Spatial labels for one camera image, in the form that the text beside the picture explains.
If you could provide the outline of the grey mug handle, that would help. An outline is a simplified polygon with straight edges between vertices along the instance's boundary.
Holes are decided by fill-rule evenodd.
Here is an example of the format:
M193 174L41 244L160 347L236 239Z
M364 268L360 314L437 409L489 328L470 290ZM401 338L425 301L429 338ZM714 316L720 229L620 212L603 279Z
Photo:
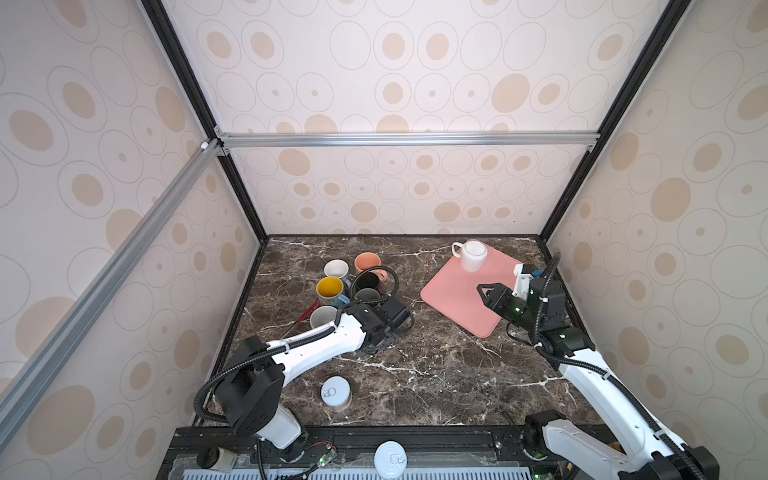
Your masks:
M358 303L376 305L382 302L383 297L380 292L374 288L363 288L356 292L354 300Z

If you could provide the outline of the pink plastic tray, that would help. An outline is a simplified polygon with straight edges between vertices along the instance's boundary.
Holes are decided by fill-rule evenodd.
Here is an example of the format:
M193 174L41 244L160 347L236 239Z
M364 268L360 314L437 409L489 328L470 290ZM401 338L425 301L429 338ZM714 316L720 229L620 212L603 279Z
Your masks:
M488 257L478 272L463 270L459 259L452 254L420 292L421 299L429 306L480 338L492 334L500 316L483 305L477 285L502 283L513 288L514 268L521 263L493 247L487 247Z

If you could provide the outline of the black mug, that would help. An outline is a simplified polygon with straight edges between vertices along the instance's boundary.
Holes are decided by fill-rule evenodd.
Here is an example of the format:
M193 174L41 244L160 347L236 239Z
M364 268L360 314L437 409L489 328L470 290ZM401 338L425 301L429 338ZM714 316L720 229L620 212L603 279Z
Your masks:
M366 288L377 289L380 283L380 277L375 272L361 273L355 279L355 287L357 290Z

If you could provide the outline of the cream and pink mug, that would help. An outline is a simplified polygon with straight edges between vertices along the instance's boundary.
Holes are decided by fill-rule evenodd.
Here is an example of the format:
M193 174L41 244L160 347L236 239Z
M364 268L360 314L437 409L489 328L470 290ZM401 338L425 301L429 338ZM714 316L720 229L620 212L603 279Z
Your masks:
M375 274L381 282L388 280L388 272L382 270L381 258L373 252L363 252L359 254L354 260L354 266L357 274L360 274L366 270L370 270L372 274Z

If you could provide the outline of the cream speckled mug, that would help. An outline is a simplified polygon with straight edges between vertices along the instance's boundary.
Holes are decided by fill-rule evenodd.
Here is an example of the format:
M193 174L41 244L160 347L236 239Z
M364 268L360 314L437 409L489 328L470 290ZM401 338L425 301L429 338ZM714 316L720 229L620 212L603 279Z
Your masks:
M336 321L337 313L338 309L331 305L318 307L310 315L310 327L315 329L327 324L333 324Z

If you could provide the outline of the blue butterfly mug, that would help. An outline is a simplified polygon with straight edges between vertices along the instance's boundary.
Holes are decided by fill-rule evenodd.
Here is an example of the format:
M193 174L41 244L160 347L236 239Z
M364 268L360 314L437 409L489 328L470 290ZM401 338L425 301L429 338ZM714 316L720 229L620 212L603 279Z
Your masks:
M337 277L325 277L316 284L316 295L322 305L341 308L350 302L345 283Z

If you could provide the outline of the grey mug white interior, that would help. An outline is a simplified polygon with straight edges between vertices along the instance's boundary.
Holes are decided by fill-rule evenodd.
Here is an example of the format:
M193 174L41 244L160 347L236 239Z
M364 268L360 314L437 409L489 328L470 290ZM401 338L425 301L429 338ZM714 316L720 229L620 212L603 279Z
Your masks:
M324 274L327 277L348 281L350 278L350 268L346 261L342 259L333 259L325 264Z

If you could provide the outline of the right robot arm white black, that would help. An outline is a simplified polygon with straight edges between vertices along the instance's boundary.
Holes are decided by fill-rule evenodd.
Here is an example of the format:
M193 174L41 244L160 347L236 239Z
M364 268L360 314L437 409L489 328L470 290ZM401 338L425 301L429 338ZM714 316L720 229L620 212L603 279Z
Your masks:
M531 279L526 293L501 284L477 287L482 303L527 332L535 351L573 384L609 428L613 448L548 410L527 416L524 453L559 456L594 479L716 479L720 466L706 448L688 445L658 420L613 373L588 335L566 318L560 282Z

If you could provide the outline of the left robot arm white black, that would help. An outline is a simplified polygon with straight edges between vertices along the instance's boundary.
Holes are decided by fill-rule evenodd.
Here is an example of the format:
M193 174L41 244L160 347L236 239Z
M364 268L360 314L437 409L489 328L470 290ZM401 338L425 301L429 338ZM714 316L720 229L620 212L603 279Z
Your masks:
M280 404L282 390L303 373L340 355L374 355L388 348L410 312L396 294L400 279L392 268L376 266L365 273L384 271L392 290L378 299L361 299L360 278L350 285L352 300L328 323L284 339L263 342L246 339L230 362L211 376L193 400L196 415L225 423L235 436L269 442L286 456L304 450L308 433L294 414Z

